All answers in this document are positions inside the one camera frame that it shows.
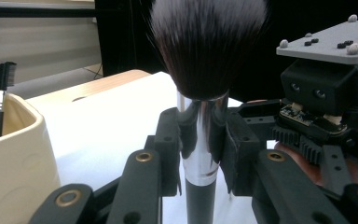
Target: beige container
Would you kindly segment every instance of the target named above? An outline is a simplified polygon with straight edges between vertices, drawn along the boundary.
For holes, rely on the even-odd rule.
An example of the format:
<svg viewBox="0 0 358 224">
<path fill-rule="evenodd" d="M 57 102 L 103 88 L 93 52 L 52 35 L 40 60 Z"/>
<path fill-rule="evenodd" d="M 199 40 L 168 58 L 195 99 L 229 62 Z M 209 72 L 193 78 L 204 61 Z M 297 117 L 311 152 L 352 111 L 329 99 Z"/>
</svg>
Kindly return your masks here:
<svg viewBox="0 0 358 224">
<path fill-rule="evenodd" d="M 7 94 L 0 137 L 0 224 L 28 223 L 59 186 L 43 116 L 19 96 Z"/>
</svg>

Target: white surface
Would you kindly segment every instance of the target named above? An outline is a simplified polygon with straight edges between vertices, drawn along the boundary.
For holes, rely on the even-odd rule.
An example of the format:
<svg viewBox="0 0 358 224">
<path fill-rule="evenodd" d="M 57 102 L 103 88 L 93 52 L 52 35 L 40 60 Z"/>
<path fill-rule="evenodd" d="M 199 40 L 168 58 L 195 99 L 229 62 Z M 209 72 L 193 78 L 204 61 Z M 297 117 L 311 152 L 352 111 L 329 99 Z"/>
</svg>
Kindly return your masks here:
<svg viewBox="0 0 358 224">
<path fill-rule="evenodd" d="M 101 63 L 98 27 L 91 18 L 0 18 L 0 62 L 17 64 L 15 86 Z"/>
<path fill-rule="evenodd" d="M 32 1 L 32 0 L 6 0 L 0 1 L 0 7 L 26 7 L 26 8 L 57 8 L 57 9 L 94 9 L 93 1 Z"/>
<path fill-rule="evenodd" d="M 230 100 L 229 106 L 240 102 Z M 39 106 L 45 116 L 63 185 L 94 190 L 121 176 L 128 156 L 156 132 L 159 114 L 176 106 L 176 87 L 164 73 L 144 77 L 70 105 Z M 180 166 L 182 187 L 185 187 Z M 186 193 L 164 198 L 163 223 L 186 223 Z M 227 194 L 222 172 L 216 187 L 214 223 L 256 223 L 250 198 Z"/>
</svg>

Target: black 3d-printed part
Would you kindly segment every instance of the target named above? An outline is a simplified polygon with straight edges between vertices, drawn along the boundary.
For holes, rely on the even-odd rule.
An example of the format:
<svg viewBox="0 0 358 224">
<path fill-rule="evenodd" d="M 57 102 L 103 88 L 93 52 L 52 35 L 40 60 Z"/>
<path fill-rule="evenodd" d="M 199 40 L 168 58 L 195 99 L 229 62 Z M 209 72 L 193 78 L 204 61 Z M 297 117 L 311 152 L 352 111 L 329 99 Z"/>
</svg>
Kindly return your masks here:
<svg viewBox="0 0 358 224">
<path fill-rule="evenodd" d="M 30 224 L 88 224 L 94 219 L 92 189 L 70 184 L 54 190 L 36 210 Z"/>
<path fill-rule="evenodd" d="M 220 167 L 225 175 L 228 192 L 251 196 L 251 160 L 261 148 L 260 141 L 240 114 L 227 113 L 227 136 Z"/>
<path fill-rule="evenodd" d="M 277 223 L 349 223 L 289 155 L 262 150 L 254 166 L 265 191 L 254 188 L 253 196 L 262 202 L 270 198 Z"/>
<path fill-rule="evenodd" d="M 344 187 L 352 183 L 351 175 L 339 146 L 323 146 L 321 174 L 324 187 L 342 195 Z"/>
<path fill-rule="evenodd" d="M 120 177 L 94 191 L 94 224 L 105 224 L 115 199 Z"/>
<path fill-rule="evenodd" d="M 260 102 L 244 103 L 239 107 L 230 108 L 238 112 L 243 118 L 275 116 L 281 109 L 281 100 L 266 100 Z"/>
<path fill-rule="evenodd" d="M 130 154 L 106 221 L 113 223 L 161 223 L 160 157 L 154 150 Z"/>
<path fill-rule="evenodd" d="M 273 139 L 271 129 L 276 125 L 275 117 L 245 117 L 243 120 L 245 120 L 246 124 L 257 136 L 258 140 L 260 141 L 260 146 L 262 148 L 267 148 L 267 141 Z"/>
<path fill-rule="evenodd" d="M 285 97 L 310 111 L 339 116 L 354 102 L 357 65 L 296 60 L 281 74 Z"/>
<path fill-rule="evenodd" d="M 178 188 L 182 193 L 179 176 L 180 154 L 176 112 L 176 107 L 161 112 L 154 137 L 154 149 L 161 157 L 162 196 L 175 196 Z"/>
</svg>

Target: circuit board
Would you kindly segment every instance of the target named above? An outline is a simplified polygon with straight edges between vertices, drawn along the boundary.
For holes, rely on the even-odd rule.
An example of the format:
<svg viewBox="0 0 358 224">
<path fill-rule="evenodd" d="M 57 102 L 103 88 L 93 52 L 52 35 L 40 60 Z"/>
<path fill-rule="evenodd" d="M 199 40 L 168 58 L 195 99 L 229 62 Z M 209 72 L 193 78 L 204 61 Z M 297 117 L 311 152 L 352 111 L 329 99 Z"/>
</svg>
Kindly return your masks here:
<svg viewBox="0 0 358 224">
<path fill-rule="evenodd" d="M 276 48 L 278 55 L 325 61 L 358 64 L 358 20 L 351 15 L 348 21 L 315 34 L 289 42 L 283 40 Z"/>
<path fill-rule="evenodd" d="M 324 119 L 323 117 L 317 117 L 309 112 L 297 110 L 290 105 L 284 106 L 281 109 L 279 115 L 282 118 L 290 119 L 296 124 L 302 124 L 306 127 L 312 126 L 312 129 L 317 130 L 316 133 L 324 132 L 327 135 L 337 135 L 344 133 L 347 130 L 347 126 L 344 124 L 333 124 L 332 122 L 327 121 L 327 119 Z"/>
</svg>

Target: brush bristles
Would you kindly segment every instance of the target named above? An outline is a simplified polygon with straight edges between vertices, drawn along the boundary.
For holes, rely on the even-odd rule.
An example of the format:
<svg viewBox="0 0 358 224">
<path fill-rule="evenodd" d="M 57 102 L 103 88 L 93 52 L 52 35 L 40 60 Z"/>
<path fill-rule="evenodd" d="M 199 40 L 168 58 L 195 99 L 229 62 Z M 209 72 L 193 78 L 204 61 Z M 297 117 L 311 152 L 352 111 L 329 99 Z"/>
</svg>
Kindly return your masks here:
<svg viewBox="0 0 358 224">
<path fill-rule="evenodd" d="M 156 0 L 151 29 L 179 92 L 200 100 L 226 93 L 266 14 L 263 0 Z"/>
<path fill-rule="evenodd" d="M 0 63 L 0 91 L 6 91 L 8 86 L 14 85 L 15 70 L 15 63 Z"/>
</svg>

